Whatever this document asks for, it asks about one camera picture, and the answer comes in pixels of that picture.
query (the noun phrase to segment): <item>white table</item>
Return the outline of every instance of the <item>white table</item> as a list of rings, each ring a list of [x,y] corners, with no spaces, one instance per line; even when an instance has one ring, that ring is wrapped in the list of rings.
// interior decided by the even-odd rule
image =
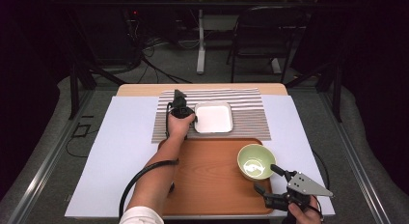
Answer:
[[[292,98],[282,84],[178,84],[122,85],[113,97],[93,144],[81,179],[69,203],[66,217],[115,218],[123,190],[155,154],[151,143],[158,96],[162,91],[259,88],[272,136],[262,144],[289,171],[302,170],[324,185]],[[274,174],[274,193],[286,192],[286,180]],[[329,198],[318,197],[324,215],[334,215]],[[263,215],[169,216],[169,219],[273,218],[286,212],[273,210]]]

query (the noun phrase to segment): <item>human hand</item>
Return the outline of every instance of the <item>human hand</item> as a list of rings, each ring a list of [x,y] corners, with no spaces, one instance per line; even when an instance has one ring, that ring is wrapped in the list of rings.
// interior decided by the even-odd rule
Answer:
[[[318,209],[317,200],[314,196],[311,196],[310,206]],[[306,208],[305,211],[302,212],[294,203],[288,205],[288,210],[297,219],[297,224],[321,224],[321,217],[314,210]]]
[[[170,137],[181,137],[186,136],[189,130],[189,125],[195,120],[195,113],[190,114],[184,119],[179,119],[172,114],[168,115],[168,130]]]

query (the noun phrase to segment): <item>wooden tray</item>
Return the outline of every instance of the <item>wooden tray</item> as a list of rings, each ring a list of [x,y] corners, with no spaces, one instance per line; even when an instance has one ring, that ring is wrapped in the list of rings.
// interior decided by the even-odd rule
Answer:
[[[237,154],[260,140],[188,139],[179,155],[175,190],[169,194],[164,215],[268,214],[262,197],[245,179],[237,165]],[[260,183],[271,192],[270,180]]]

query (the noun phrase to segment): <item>human arm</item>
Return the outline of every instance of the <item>human arm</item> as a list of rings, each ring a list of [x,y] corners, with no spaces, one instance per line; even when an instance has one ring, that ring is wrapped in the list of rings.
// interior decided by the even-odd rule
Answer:
[[[318,203],[314,196],[311,196],[310,206],[318,209]],[[305,211],[301,211],[301,209],[294,203],[288,205],[288,210],[297,219],[297,224],[321,224],[321,217],[314,210],[306,208]]]
[[[146,166],[162,160],[176,160],[178,158],[180,146],[189,129],[189,124],[193,122],[194,118],[194,114],[185,119],[178,119],[169,114],[169,138],[148,161]],[[126,209],[129,210],[133,207],[148,207],[159,215],[162,215],[165,200],[169,193],[174,174],[175,166],[172,165],[158,167],[147,172],[135,184],[132,198]]]

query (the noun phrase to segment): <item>green bowl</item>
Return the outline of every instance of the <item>green bowl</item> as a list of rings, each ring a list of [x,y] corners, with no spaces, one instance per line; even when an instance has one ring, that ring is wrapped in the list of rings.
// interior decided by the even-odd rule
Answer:
[[[276,163],[276,158],[263,145],[250,144],[238,152],[237,163],[246,179],[259,182],[273,175],[270,165]]]

